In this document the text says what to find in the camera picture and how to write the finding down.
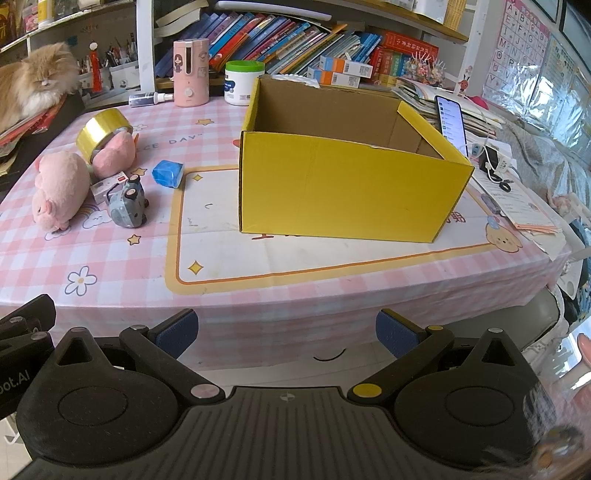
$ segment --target black ribbed surface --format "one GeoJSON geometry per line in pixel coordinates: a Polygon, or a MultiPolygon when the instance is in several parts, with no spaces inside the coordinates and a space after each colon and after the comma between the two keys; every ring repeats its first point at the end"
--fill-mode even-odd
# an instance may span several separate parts
{"type": "Polygon", "coordinates": [[[421,456],[400,439],[384,411],[353,405],[336,387],[237,387],[221,404],[193,407],[178,430],[142,458],[97,469],[37,460],[16,478],[461,480],[469,476],[421,456]]]}

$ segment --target yellow cardboard box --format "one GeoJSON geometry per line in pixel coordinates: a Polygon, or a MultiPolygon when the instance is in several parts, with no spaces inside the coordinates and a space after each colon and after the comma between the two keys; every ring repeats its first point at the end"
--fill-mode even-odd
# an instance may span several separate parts
{"type": "Polygon", "coordinates": [[[433,242],[472,171],[398,99],[263,77],[242,132],[240,229],[433,242]]]}

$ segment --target cat's face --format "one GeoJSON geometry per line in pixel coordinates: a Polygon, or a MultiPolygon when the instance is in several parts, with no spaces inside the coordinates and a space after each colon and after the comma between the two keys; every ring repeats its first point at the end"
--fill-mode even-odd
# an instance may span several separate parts
{"type": "Polygon", "coordinates": [[[31,87],[38,91],[71,92],[78,83],[78,65],[63,43],[47,45],[24,60],[31,87]]]}

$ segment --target white flower print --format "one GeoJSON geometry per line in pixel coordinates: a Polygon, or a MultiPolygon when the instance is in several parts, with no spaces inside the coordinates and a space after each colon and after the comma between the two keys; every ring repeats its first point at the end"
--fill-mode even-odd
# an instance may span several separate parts
{"type": "Polygon", "coordinates": [[[89,275],[88,266],[85,265],[79,272],[70,272],[68,275],[68,285],[66,285],[66,295],[76,292],[76,295],[82,297],[86,294],[87,285],[94,285],[96,283],[96,276],[89,275]]]}

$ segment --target toy wheel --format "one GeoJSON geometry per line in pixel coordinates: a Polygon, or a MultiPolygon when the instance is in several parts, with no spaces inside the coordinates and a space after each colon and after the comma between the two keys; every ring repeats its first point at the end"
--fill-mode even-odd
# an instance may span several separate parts
{"type": "Polygon", "coordinates": [[[129,189],[127,192],[125,192],[125,198],[128,198],[129,200],[135,200],[137,196],[138,191],[136,189],[129,189]]]}

